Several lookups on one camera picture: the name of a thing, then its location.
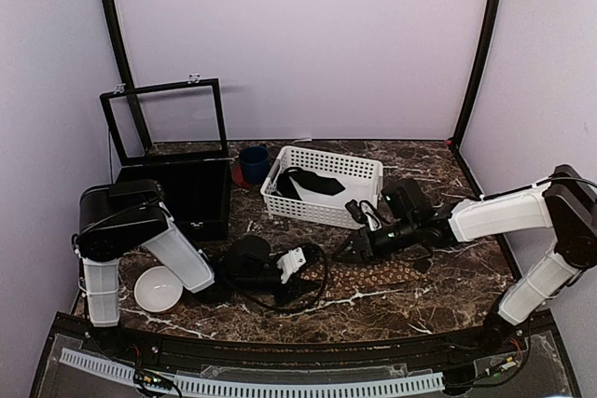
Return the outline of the brown floral patterned tie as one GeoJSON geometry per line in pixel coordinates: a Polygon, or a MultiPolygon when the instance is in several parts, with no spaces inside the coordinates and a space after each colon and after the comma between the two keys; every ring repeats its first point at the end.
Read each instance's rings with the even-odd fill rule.
{"type": "Polygon", "coordinates": [[[324,298],[340,299],[355,293],[379,292],[402,283],[420,281],[425,277],[425,274],[401,261],[367,266],[331,262],[324,298]]]}

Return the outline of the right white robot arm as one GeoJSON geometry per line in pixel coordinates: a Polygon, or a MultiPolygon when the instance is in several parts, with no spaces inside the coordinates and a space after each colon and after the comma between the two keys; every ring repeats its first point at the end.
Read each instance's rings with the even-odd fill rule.
{"type": "Polygon", "coordinates": [[[520,250],[528,242],[536,261],[497,301],[477,332],[476,346],[495,355],[512,338],[512,327],[596,266],[596,184],[569,165],[529,185],[433,207],[419,184],[390,184],[382,198],[393,216],[355,199],[345,207],[360,228],[333,254],[346,264],[372,265],[411,246],[437,249],[502,235],[520,250]]]}

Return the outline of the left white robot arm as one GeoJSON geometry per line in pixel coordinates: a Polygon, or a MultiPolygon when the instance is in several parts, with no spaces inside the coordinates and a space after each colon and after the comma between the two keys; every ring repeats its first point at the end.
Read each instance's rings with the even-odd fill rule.
{"type": "Polygon", "coordinates": [[[330,267],[320,246],[302,243],[273,254],[264,239],[248,236],[209,259],[179,228],[165,199],[163,187],[149,179],[95,185],[80,196],[79,231],[71,238],[83,276],[79,288],[96,327],[94,339],[112,357],[132,348],[131,335],[118,326],[119,261],[139,248],[204,304],[240,295],[263,309],[292,314],[323,297],[330,267]]]}

